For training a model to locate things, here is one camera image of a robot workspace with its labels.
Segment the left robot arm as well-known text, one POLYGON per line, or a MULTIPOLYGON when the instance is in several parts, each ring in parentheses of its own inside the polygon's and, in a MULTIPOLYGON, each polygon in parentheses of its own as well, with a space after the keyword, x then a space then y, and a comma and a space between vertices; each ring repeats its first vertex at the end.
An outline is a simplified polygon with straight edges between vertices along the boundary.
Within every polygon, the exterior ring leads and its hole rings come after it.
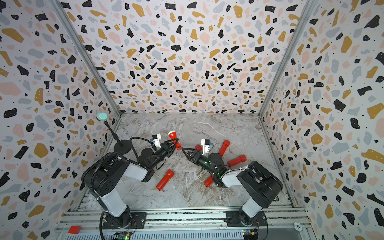
POLYGON ((155 167, 169 158, 177 149, 179 139, 167 140, 155 152, 151 148, 142 150, 135 162, 119 153, 107 153, 90 166, 82 175, 82 183, 104 210, 102 219, 119 229, 133 224, 129 206, 122 200, 117 184, 122 177, 148 182, 155 173, 155 167))

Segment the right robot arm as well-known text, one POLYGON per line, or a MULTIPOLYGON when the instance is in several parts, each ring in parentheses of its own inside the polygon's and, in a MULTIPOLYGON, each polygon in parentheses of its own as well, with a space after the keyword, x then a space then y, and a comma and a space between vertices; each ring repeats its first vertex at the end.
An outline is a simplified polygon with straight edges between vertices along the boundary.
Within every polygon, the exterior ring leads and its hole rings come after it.
POLYGON ((283 189, 282 182, 256 161, 250 162, 245 168, 232 170, 229 167, 236 165, 238 161, 233 159, 226 166, 222 159, 224 150, 207 157, 198 147, 183 148, 182 151, 188 161, 210 173, 205 181, 206 187, 215 185, 227 189, 241 186, 247 191, 249 199, 242 207, 237 211, 226 212, 225 222, 229 227, 250 227, 260 223, 259 212, 267 209, 283 189))

